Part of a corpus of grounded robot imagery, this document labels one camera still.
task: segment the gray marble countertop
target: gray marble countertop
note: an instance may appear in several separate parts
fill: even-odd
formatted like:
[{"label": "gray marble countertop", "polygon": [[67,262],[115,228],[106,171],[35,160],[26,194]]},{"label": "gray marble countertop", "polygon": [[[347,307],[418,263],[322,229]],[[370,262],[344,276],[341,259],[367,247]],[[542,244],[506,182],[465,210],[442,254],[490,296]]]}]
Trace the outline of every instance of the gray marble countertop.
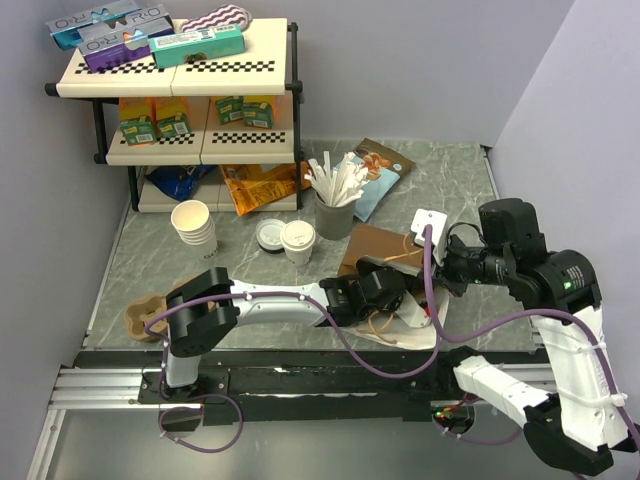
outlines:
[{"label": "gray marble countertop", "polygon": [[[387,141],[384,145],[416,162],[411,173],[401,179],[382,199],[368,223],[398,233],[406,233],[418,208],[449,215],[451,223],[478,222],[477,209],[493,200],[495,193],[482,150],[472,144]],[[322,159],[331,152],[338,162],[358,141],[304,142],[307,158]],[[219,241],[218,255],[209,260],[194,257],[181,242],[169,221],[169,214],[140,214],[130,211],[109,267],[107,281],[98,300],[86,348],[155,349],[158,344],[142,344],[126,332],[123,312],[144,295],[168,293],[177,282],[191,278],[213,266],[229,269],[232,278],[257,284],[304,285],[335,276],[349,239],[331,242],[320,238],[310,263],[296,269],[284,254],[269,255],[255,241],[255,227],[264,218],[285,222],[303,219],[314,223],[312,192],[304,194],[304,208],[298,212],[214,213]],[[460,229],[467,243],[474,243],[471,229]],[[471,286],[462,298],[451,300],[445,329],[464,333],[508,313],[521,310],[504,288]],[[358,349],[388,350],[393,347],[349,336]],[[534,348],[527,321],[515,322],[469,342],[479,350],[530,351]],[[330,328],[307,328],[292,324],[251,325],[236,328],[219,348],[342,349]]]}]

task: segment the striped cloth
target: striped cloth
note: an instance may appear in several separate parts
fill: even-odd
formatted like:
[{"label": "striped cloth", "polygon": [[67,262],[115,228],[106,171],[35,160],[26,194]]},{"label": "striped cloth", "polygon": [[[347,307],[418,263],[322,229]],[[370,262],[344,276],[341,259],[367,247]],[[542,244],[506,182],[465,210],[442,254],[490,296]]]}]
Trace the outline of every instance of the striped cloth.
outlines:
[{"label": "striped cloth", "polygon": [[187,20],[182,24],[182,31],[192,32],[201,28],[220,27],[231,23],[237,24],[241,30],[246,30],[251,23],[251,14],[237,5],[222,5],[203,17]]}]

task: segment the white cup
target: white cup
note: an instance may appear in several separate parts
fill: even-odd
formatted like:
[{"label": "white cup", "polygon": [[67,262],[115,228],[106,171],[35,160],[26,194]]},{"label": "white cup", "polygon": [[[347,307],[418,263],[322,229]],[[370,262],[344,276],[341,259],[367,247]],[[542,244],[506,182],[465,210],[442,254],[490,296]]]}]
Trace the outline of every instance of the white cup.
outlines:
[{"label": "white cup", "polygon": [[198,200],[180,203],[171,213],[171,224],[198,257],[206,260],[218,253],[216,226],[204,203]]},{"label": "white cup", "polygon": [[297,267],[309,263],[315,241],[316,231],[302,220],[289,222],[280,231],[280,242],[284,252]]}]

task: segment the shelf board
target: shelf board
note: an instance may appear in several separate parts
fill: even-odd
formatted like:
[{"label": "shelf board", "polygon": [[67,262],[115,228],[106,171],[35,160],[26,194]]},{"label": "shelf board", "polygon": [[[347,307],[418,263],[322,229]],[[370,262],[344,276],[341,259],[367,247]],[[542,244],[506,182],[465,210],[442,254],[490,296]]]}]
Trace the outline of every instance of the shelf board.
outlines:
[{"label": "shelf board", "polygon": [[[220,170],[216,170],[204,177],[192,197],[193,200],[200,200],[210,212],[233,212],[236,207],[231,199],[229,189],[222,179]],[[145,178],[142,186],[142,194],[140,195],[140,203],[138,205],[141,213],[166,213],[171,212],[178,202],[167,197],[154,184]],[[276,202],[269,203],[260,207],[258,212],[288,212],[296,210],[296,196],[289,195],[286,198]]]},{"label": "shelf board", "polygon": [[246,127],[242,121],[220,125],[214,106],[209,109],[202,146],[204,165],[293,163],[293,96],[282,96],[272,129]]},{"label": "shelf board", "polygon": [[205,137],[208,97],[189,97],[189,121],[192,132],[173,138],[161,138],[152,145],[129,146],[118,129],[107,153],[109,165],[199,165]]},{"label": "shelf board", "polygon": [[245,52],[176,67],[174,95],[282,95],[287,19],[258,18],[244,32]]},{"label": "shelf board", "polygon": [[[176,31],[184,21],[174,20]],[[158,69],[149,55],[93,73],[76,49],[56,89],[72,98],[282,95],[287,23],[286,18],[255,19],[244,32],[244,53],[165,69]]]}]

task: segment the gray container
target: gray container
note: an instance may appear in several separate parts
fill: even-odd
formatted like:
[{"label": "gray container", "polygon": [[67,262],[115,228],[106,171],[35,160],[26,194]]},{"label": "gray container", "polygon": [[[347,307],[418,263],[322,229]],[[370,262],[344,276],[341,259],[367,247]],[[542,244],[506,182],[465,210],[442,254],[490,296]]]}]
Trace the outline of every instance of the gray container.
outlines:
[{"label": "gray container", "polygon": [[356,201],[344,207],[329,207],[316,194],[316,232],[327,240],[340,240],[351,233]]}]

